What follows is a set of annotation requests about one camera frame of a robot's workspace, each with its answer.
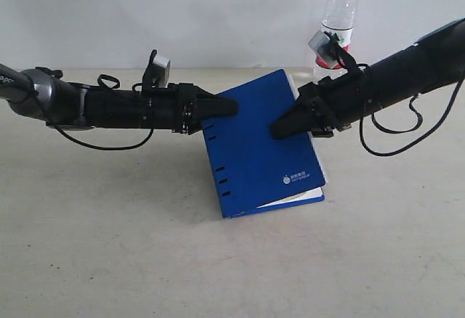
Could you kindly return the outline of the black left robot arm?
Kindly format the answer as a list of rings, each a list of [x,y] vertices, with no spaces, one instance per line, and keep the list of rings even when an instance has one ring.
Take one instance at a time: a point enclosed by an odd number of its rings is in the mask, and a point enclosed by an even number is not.
[[[194,134],[210,118],[236,115],[234,99],[192,83],[169,83],[168,68],[150,63],[130,90],[101,74],[96,85],[67,82],[61,70],[1,66],[1,99],[18,115],[66,130],[162,129]]]

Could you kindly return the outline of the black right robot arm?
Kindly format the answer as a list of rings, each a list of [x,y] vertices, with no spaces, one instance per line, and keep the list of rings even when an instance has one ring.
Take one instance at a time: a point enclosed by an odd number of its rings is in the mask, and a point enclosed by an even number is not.
[[[346,52],[340,55],[347,72],[299,87],[292,106],[270,124],[272,138],[300,133],[330,138],[361,118],[459,81],[464,76],[464,20],[367,67]]]

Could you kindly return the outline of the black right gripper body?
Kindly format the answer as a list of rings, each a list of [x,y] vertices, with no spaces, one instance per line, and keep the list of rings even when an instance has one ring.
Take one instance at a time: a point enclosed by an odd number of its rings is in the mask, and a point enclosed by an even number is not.
[[[316,137],[332,137],[358,121],[369,93],[365,64],[351,70],[326,71],[298,88],[298,124]]]

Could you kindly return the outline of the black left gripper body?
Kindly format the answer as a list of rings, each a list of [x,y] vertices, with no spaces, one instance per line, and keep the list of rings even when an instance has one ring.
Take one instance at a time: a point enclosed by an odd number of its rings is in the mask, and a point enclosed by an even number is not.
[[[141,129],[163,129],[194,134],[202,121],[213,115],[218,96],[192,83],[171,83],[167,87],[144,86],[139,94]]]

